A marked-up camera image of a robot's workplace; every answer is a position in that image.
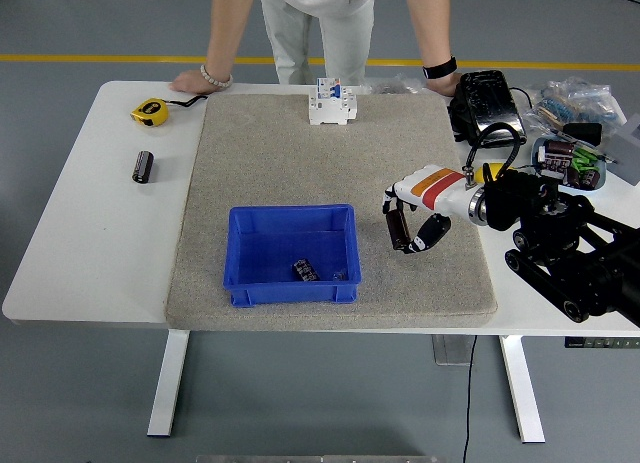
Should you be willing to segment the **person's left hand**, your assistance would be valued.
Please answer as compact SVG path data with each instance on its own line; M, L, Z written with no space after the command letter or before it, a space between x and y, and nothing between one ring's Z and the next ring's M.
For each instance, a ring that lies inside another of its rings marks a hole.
M454 72L441 78L427 79L426 87L439 95L453 97L462 74Z

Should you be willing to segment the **person's right hand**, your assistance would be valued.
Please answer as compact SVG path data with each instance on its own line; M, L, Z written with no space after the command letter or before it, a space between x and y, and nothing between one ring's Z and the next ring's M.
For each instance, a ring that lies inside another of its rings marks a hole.
M223 78L214 78L207 72L200 70L188 70L180 73L170 84L172 91L209 95L224 91L233 84L233 76L228 75Z

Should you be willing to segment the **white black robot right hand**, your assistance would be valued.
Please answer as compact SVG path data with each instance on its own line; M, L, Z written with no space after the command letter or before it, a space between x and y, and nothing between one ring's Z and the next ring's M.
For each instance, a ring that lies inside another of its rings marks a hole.
M411 254L432 248L451 229L453 216L483 225L483 193L482 187L469 185L462 173L437 165L427 165L393 183L385 190L382 204L393 249ZM409 234L405 207L429 212L414 237Z

